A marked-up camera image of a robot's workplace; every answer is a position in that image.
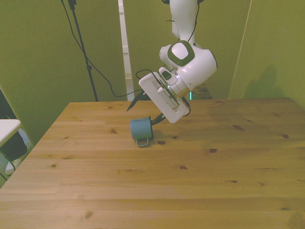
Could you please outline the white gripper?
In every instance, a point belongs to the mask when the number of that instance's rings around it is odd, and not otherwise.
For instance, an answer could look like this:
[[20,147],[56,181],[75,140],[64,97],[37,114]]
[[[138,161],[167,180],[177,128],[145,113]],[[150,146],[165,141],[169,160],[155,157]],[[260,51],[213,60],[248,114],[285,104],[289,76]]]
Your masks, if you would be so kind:
[[158,73],[149,73],[139,81],[144,92],[140,92],[130,103],[126,111],[132,109],[138,101],[149,96],[162,114],[151,120],[151,125],[156,125],[164,119],[170,123],[176,123],[181,117],[187,115],[189,110],[180,99],[177,99],[169,91],[169,88],[162,85]]

